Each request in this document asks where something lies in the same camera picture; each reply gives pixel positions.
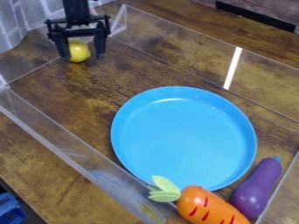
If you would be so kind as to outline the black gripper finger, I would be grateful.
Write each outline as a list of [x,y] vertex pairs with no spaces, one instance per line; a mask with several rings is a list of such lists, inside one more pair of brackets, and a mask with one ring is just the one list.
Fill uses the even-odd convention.
[[60,54],[60,58],[70,62],[71,61],[71,49],[70,49],[70,41],[68,37],[66,36],[64,33],[60,32],[50,32],[48,33],[50,39],[54,41],[56,45],[56,49]]
[[106,55],[107,48],[107,37],[110,34],[110,29],[103,23],[98,23],[95,28],[94,45],[96,50],[96,57],[100,60]]

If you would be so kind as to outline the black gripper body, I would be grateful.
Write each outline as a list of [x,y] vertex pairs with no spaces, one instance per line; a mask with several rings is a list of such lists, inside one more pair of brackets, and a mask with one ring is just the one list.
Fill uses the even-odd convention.
[[90,12],[90,1],[88,0],[62,0],[64,15],[63,18],[47,19],[46,24],[48,27],[48,36],[52,39],[54,28],[52,25],[66,24],[70,29],[75,25],[88,25],[92,23],[103,22],[107,29],[107,34],[111,33],[110,30],[110,16],[95,16]]

